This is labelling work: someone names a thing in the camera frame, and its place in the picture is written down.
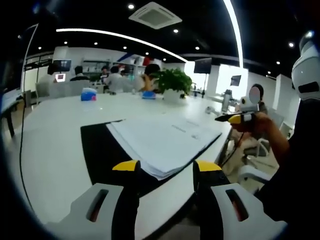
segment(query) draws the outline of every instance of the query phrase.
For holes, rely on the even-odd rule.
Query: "paper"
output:
[[[172,115],[127,119],[107,127],[126,153],[158,180],[178,172],[221,134]]]

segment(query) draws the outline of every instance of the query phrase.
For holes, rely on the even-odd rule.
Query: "ceiling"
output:
[[[215,65],[239,65],[235,59],[238,57],[236,37],[223,0],[155,0],[182,19],[180,23],[159,30],[128,19],[135,10],[149,2],[150,0],[46,0],[37,4],[36,1],[31,1],[24,3],[24,9],[18,10],[21,14],[17,15],[24,21],[17,21],[14,27],[18,33],[32,23],[40,22],[29,55],[53,51],[56,46],[63,46],[67,41],[69,47],[106,48],[139,55],[148,52],[153,58],[181,62],[147,45],[115,36],[55,32],[56,28],[84,28],[138,38],[178,55],[193,54],[184,57],[188,60],[203,58],[197,57],[197,54],[206,54],[214,55]],[[297,18],[300,8],[281,0],[231,2],[240,29],[244,67],[261,75],[270,71],[273,77],[278,74],[290,77],[293,63],[299,57],[299,39],[309,30],[309,26]],[[134,4],[135,10],[129,10],[128,4]],[[174,29],[178,29],[179,33],[174,33]],[[289,42],[293,42],[295,47],[290,48]]]

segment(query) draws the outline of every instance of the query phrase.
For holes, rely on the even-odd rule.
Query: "led light strip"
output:
[[[232,22],[232,26],[235,34],[236,45],[238,48],[239,66],[240,68],[244,68],[244,54],[242,52],[241,36],[240,36],[240,30],[239,30],[239,25],[238,25],[237,17],[235,14],[235,10],[234,10],[234,7],[232,6],[231,0],[223,0],[223,2],[231,18],[231,22]]]
[[[61,32],[86,32],[86,33],[96,33],[96,34],[106,34],[106,35],[112,35],[112,36],[116,36],[116,37],[119,37],[119,38],[124,38],[124,39],[129,39],[129,40],[132,40],[132,41],[135,41],[135,42],[138,42],[138,43],[141,43],[141,44],[144,44],[144,45],[148,45],[152,48],[155,48],[155,49],[158,49],[166,54],[169,54],[185,63],[188,62],[188,60],[184,59],[183,57],[177,55],[177,54],[174,54],[173,52],[171,51],[168,51],[168,50],[165,50],[164,48],[162,47],[159,47],[157,45],[154,45],[152,43],[149,43],[147,41],[143,41],[143,40],[140,40],[138,38],[134,38],[134,37],[131,37],[131,36],[126,36],[126,35],[123,35],[123,34],[119,34],[119,33],[115,33],[115,32],[110,32],[110,31],[101,31],[101,30],[94,30],[94,29],[85,29],[85,28],[61,28],[61,29],[56,29],[56,32],[57,33],[61,33]]]

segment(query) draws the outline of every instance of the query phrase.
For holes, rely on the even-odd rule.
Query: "black cable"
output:
[[[238,142],[234,145],[234,148],[232,150],[232,152],[229,154],[229,156],[226,158],[226,160],[221,164],[221,168],[229,161],[229,159],[235,154],[238,146],[239,146],[239,143],[242,139],[242,137],[244,136],[244,132],[242,133],[241,137],[239,138]]]
[[[25,78],[26,78],[26,74],[24,74],[24,79],[23,79],[23,85],[25,84]],[[25,181],[24,181],[24,176],[22,173],[22,143],[23,143],[23,139],[24,139],[24,125],[25,125],[25,112],[26,112],[26,95],[24,95],[23,97],[23,112],[22,112],[22,124],[21,124],[21,140],[20,140],[20,150],[19,150],[19,167],[20,167],[20,177],[21,177],[21,182],[22,182],[22,186],[23,186],[23,190],[26,196],[26,199],[28,200],[28,203],[32,209],[33,212],[35,212],[34,208],[31,205],[31,201],[29,199],[27,190],[26,190],[26,185],[25,185]]]
[[[28,27],[25,31],[27,32],[27,30],[31,29],[34,27],[34,31],[32,33],[32,36],[31,36],[31,39],[28,43],[28,47],[25,51],[25,55],[24,55],[24,60],[23,60],[23,67],[22,67],[22,72],[24,71],[24,67],[25,67],[25,63],[26,63],[26,59],[27,59],[27,54],[28,54],[28,51],[29,51],[29,48],[30,48],[30,44],[31,44],[31,41],[33,40],[34,38],[34,35],[35,35],[35,32],[37,31],[37,28],[38,28],[38,25],[39,24],[35,24],[35,25],[32,25],[30,27]],[[23,176],[23,173],[22,173],[22,144],[23,144],[23,139],[24,139],[24,126],[25,126],[25,112],[26,112],[26,106],[27,106],[27,101],[26,101],[26,89],[25,89],[25,86],[26,86],[26,71],[24,71],[24,76],[23,76],[23,91],[24,91],[24,95],[22,94],[22,99],[23,99],[23,103],[24,103],[24,106],[23,106],[23,111],[22,111],[22,124],[21,124],[21,140],[20,140],[20,150],[19,150],[19,167],[20,167],[20,177],[21,177],[21,182],[22,182],[22,186],[23,186],[23,190],[24,190],[24,193],[25,193],[25,196],[26,196],[26,199],[28,200],[28,203],[32,209],[32,211],[35,213],[35,210],[34,208],[32,207],[31,205],[31,201],[29,199],[29,196],[28,196],[28,193],[27,193],[27,190],[26,190],[26,185],[25,185],[25,181],[24,181],[24,176]]]

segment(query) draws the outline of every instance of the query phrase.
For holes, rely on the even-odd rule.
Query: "hand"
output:
[[[245,132],[254,132],[258,134],[265,133],[270,124],[272,123],[272,120],[269,118],[268,115],[266,115],[263,112],[257,112],[255,114],[255,119],[254,119],[254,126],[253,126],[253,131],[252,129],[250,130],[245,124],[231,124],[234,129],[236,129],[238,132],[245,133]]]

